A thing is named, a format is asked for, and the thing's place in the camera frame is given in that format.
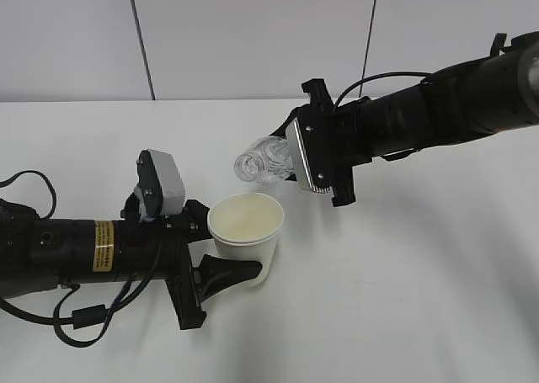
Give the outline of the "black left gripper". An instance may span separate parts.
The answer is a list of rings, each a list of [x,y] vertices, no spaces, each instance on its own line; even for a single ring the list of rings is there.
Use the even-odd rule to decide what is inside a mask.
[[[149,282],[163,279],[182,330],[202,326],[206,312],[202,302],[235,285],[259,277],[262,263],[258,261],[230,260],[205,255],[197,267],[197,288],[189,244],[211,240],[208,227],[210,208],[196,199],[188,199],[179,215],[160,217],[154,221],[141,221],[139,202],[131,194],[121,211],[127,228],[128,246],[141,244],[141,257],[150,263],[142,267],[141,283],[120,302],[127,307]]]

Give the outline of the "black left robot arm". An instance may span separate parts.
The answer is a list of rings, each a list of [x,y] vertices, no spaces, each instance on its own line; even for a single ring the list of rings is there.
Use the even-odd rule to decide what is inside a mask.
[[[42,219],[28,206],[1,203],[1,308],[35,324],[76,329],[99,325],[127,307],[150,281],[162,279],[183,330],[203,325],[202,302],[234,285],[256,279],[257,260],[228,260],[204,255],[192,264],[189,245],[211,239],[209,210],[190,199],[176,215],[144,221],[134,198],[112,221]],[[90,306],[61,317],[38,316],[9,299],[60,286],[141,281],[116,304]]]

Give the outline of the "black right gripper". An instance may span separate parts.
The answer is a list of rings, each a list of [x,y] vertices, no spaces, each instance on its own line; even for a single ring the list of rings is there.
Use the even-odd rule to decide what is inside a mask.
[[[294,108],[270,136],[286,138],[286,129],[298,119],[315,183],[329,187],[332,205],[342,207],[356,202],[352,167],[371,159],[355,145],[351,115],[337,113],[325,81],[314,78],[302,84],[308,103]],[[292,174],[286,181],[301,184]]]

